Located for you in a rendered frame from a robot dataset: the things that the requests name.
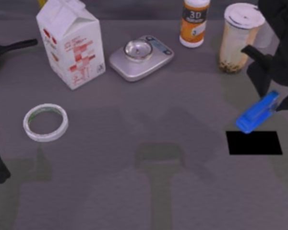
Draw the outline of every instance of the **gray table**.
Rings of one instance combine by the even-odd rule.
[[[237,130],[236,117],[259,98],[245,70],[227,76],[217,69],[223,22],[209,21],[204,44],[194,50],[179,43],[177,21],[101,26],[106,57],[150,34],[176,58],[138,83],[108,67],[72,92],[50,69],[35,22],[0,21],[2,45],[40,41],[2,58],[0,153],[12,178],[0,185],[0,230],[150,229],[149,184],[134,168],[143,142],[178,143],[184,151],[188,170],[172,186],[173,229],[288,230],[288,112],[259,129],[277,130],[283,156],[229,156],[225,131]],[[38,145],[22,120],[42,103],[65,108],[70,127],[61,139]],[[33,129],[51,131],[59,122],[41,115]]]

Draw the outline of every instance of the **white carton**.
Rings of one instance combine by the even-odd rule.
[[[99,20],[79,0],[48,0],[36,16],[52,69],[72,89],[106,71]]]

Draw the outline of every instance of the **blue object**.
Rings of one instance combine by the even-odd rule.
[[[268,93],[236,120],[236,126],[245,134],[253,132],[275,113],[278,96],[279,93],[276,91]]]

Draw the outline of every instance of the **tape roll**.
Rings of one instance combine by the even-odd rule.
[[[34,133],[30,129],[30,123],[36,117],[36,115],[38,115],[39,113],[42,113],[42,112],[55,112],[55,113],[60,114],[63,117],[63,121],[62,121],[62,124],[60,125],[60,127],[57,130],[55,130],[49,134]],[[37,142],[50,142],[50,141],[54,141],[54,140],[59,139],[66,132],[66,130],[68,128],[68,117],[67,117],[66,111],[62,107],[60,107],[56,104],[46,103],[46,104],[41,104],[41,105],[38,105],[38,106],[32,108],[25,115],[23,126],[24,126],[25,132],[27,133],[29,138],[31,138],[32,140],[35,140]]]

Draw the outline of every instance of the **kitchen scale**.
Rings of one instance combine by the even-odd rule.
[[[109,58],[110,66],[126,81],[138,81],[174,58],[174,52],[155,37],[142,36],[128,42]]]

